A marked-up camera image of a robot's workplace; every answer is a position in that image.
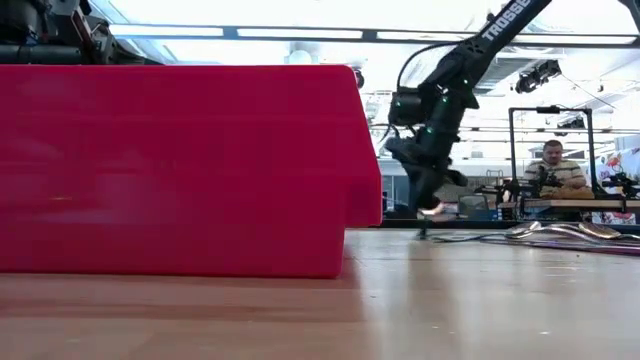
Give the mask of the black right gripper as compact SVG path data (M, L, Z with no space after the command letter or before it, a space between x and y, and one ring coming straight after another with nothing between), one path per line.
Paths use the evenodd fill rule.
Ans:
M446 153L447 143L433 139L424 129L411 129L412 134L402 137L396 133L385 140L384 149L401 164L409 187L409 208L417 213L424 203L423 185L426 187L425 209L433 209L441 200L436 192L443 183L466 187L468 178L451 169L452 160Z

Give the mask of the red plastic bin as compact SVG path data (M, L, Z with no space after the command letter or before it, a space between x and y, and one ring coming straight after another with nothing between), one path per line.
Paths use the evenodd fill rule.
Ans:
M0 272L334 278L382 212L344 65L0 65Z

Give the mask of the grey chair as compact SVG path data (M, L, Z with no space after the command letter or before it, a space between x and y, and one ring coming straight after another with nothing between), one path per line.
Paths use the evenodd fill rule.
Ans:
M458 215L467 220L491 219L489 202L485 195L469 194L458 197Z

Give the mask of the person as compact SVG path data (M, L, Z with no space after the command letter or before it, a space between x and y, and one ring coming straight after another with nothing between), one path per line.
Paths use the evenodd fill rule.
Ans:
M523 178L538 179L541 168L548 175L553 175L563 186L574 189L586 186L586 178L581 167L575 161L563 157L563 146L558 140L549 140L544 143L542 159L531 162L525 169Z

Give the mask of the wooden background workbench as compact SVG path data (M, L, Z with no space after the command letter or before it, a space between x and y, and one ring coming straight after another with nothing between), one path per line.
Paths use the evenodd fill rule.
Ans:
M497 206L498 220L551 219L561 214L584 215L599 224L640 223L638 199L519 199Z

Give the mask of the black background gantry frame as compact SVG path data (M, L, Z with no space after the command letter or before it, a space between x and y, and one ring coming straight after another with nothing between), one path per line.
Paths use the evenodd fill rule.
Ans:
M515 150L515 126L514 126L514 114L516 112L528 112L535 111L538 114L560 114L562 112L570 112L570 109L562 108L557 105L552 106L543 106L536 108L510 108L509 109L509 143L510 143L510 160L511 160L511 170L512 170L512 179L518 179L517 170L516 170L516 150Z

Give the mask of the colourful wall poster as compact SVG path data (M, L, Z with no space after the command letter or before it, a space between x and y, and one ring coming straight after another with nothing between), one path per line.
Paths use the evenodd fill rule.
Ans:
M600 156L595 163L598 181L619 173L624 173L632 180L640 181L640 147Z

